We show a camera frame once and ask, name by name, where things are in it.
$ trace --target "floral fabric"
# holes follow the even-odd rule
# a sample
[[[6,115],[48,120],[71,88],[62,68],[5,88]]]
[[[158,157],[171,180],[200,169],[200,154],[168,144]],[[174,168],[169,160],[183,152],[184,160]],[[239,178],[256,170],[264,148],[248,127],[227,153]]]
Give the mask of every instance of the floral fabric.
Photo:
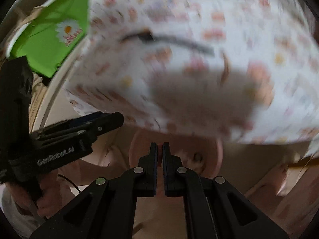
[[[64,86],[82,115],[241,143],[319,133],[319,50],[296,0],[90,0],[90,25]],[[143,31],[169,40],[125,39]]]

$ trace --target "human hand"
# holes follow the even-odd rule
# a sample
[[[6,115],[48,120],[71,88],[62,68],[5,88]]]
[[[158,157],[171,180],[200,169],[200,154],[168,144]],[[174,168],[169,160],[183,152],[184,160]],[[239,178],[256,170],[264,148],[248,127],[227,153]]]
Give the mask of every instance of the human hand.
[[[26,190],[15,183],[6,183],[5,185],[16,204],[20,208],[28,210],[32,200]],[[40,175],[39,185],[43,196],[37,201],[38,215],[50,218],[62,208],[62,196],[60,184],[57,181],[57,170]]]

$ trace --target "person's leg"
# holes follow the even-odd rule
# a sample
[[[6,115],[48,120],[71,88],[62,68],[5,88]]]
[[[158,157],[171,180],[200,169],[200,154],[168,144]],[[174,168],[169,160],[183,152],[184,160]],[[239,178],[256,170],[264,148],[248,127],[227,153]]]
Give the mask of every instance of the person's leg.
[[[277,196],[287,177],[286,165],[270,170],[266,176],[250,191],[246,197],[267,216],[277,208],[283,197]]]

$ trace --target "silver bolt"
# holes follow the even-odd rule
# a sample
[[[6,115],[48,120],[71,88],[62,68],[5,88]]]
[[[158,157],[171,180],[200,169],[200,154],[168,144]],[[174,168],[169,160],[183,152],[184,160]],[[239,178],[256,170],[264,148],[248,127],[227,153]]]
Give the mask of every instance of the silver bolt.
[[[105,179],[105,178],[97,178],[97,179],[95,180],[95,183],[96,183],[97,185],[103,185],[104,183],[106,183],[106,179]]]
[[[221,176],[218,176],[215,178],[215,182],[218,183],[218,184],[224,184],[225,183],[225,179]]]
[[[185,167],[179,167],[179,168],[177,169],[177,171],[178,171],[179,173],[186,173],[186,172],[187,172],[187,169],[186,169]]]
[[[144,170],[142,167],[135,167],[133,170],[135,173],[142,173]]]

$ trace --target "floral print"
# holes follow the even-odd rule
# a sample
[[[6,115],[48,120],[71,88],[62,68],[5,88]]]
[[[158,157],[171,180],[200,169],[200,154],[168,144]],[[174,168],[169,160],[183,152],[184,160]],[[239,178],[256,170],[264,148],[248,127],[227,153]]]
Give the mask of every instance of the floral print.
[[[87,43],[64,88],[82,115],[118,111],[149,130],[310,140],[319,49],[302,19],[280,0],[90,0]]]

